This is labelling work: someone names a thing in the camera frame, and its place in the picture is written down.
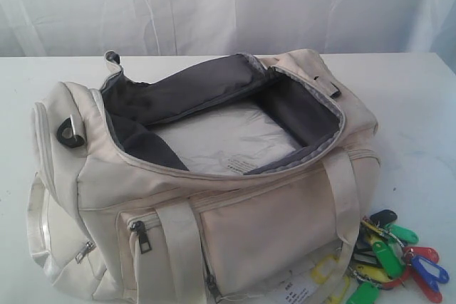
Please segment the cream duffel bag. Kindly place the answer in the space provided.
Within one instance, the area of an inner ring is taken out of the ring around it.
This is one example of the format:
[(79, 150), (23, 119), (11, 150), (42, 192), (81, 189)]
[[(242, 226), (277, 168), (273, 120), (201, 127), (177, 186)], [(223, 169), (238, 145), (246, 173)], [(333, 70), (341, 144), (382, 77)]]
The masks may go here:
[[(215, 58), (146, 83), (115, 52), (98, 89), (57, 83), (34, 105), (33, 260), (59, 291), (128, 303), (268, 301), (312, 268), (348, 268), (380, 171), (374, 114), (317, 52)], [(254, 102), (301, 148), (238, 175), (189, 171), (155, 133)]]

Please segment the colourful key tag bunch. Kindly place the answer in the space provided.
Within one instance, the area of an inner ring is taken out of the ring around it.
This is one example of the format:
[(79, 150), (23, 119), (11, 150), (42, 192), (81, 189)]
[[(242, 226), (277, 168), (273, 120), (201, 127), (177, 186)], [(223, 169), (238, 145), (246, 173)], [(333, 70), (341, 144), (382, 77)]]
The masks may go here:
[(374, 303), (380, 292), (404, 287), (413, 280), (431, 303), (443, 300), (439, 285), (450, 281), (449, 273), (439, 265), (438, 252), (419, 246), (418, 235), (397, 225), (398, 215), (383, 209), (363, 218), (360, 233), (341, 283), (325, 299), (342, 303), (351, 280), (358, 283), (347, 303)]

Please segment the clear plastic packet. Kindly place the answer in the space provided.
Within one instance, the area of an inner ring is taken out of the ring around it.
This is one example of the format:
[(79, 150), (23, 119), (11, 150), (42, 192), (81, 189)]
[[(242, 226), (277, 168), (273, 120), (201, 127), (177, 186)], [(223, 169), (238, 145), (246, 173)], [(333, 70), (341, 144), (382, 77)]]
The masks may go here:
[(301, 148), (250, 100), (159, 126), (155, 133), (200, 174), (245, 174)]

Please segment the white paper tag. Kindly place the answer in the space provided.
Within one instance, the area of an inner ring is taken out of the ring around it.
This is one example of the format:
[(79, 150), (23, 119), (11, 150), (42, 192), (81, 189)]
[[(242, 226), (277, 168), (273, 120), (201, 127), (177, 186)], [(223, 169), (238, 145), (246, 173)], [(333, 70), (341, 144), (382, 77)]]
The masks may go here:
[(267, 294), (270, 303), (304, 303), (332, 275), (333, 270), (312, 268), (293, 276)]

